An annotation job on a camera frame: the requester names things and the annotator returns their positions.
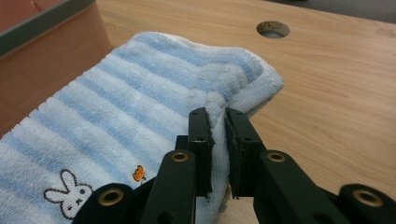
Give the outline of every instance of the blue striped fabric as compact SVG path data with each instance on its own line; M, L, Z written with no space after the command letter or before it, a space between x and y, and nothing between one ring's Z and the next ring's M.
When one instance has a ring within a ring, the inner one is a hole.
M211 223L227 187L226 106L253 113L283 80L245 49L209 47L141 33L50 97L0 141L0 222L70 223L93 190L132 188L157 174L188 115L206 107L212 123L213 190L197 200ZM135 179L142 166L145 179ZM85 189L84 195L79 189Z

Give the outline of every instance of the rabbit embroidery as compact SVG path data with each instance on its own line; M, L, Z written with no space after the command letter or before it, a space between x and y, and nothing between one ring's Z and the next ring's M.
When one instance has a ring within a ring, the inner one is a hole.
M61 179L65 190L46 189L44 198L51 203L59 203L62 215L69 220L73 220L79 208L91 196L92 187L87 184L78 184L76 176L66 169L61 171Z

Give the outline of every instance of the round hole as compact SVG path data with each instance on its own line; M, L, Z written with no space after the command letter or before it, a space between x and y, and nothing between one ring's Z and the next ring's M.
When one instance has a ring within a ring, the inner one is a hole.
M280 21L263 21L257 25L257 32L272 39L283 38L290 33L290 28Z
M177 152L172 155L173 161L186 161L189 156L186 153Z
M276 162L282 162L286 159L282 154L277 152L270 153L268 154L267 157L268 159L270 159L270 161L276 161Z
M352 194L359 202L368 206L380 207L384 204L378 196L365 189L355 189Z
M162 212L158 217L157 221L161 224L171 224L175 217L170 212Z
M99 196L99 204L102 206L111 206L119 203L123 198L123 192L120 189L107 189Z
M314 214L314 220L319 224L332 224L332 218L320 212Z

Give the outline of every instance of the light blue striped sock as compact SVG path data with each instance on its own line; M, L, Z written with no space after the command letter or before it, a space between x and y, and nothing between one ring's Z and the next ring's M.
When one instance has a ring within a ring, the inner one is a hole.
M91 192L133 189L157 174L188 115L206 107L216 144L213 193L197 223L215 220L228 185L226 106L252 114L282 88L245 49L159 33L135 35L33 111L0 141L0 223L70 223ZM145 179L135 178L138 166Z

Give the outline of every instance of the wooden table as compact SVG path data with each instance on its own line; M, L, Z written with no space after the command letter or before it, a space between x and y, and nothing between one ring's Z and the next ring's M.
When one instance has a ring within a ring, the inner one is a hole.
M396 25L259 0L98 0L112 45L142 31L249 49L285 88L251 121L331 192L362 183L396 199ZM285 38L259 35L281 21ZM251 200L229 201L219 223L257 223Z

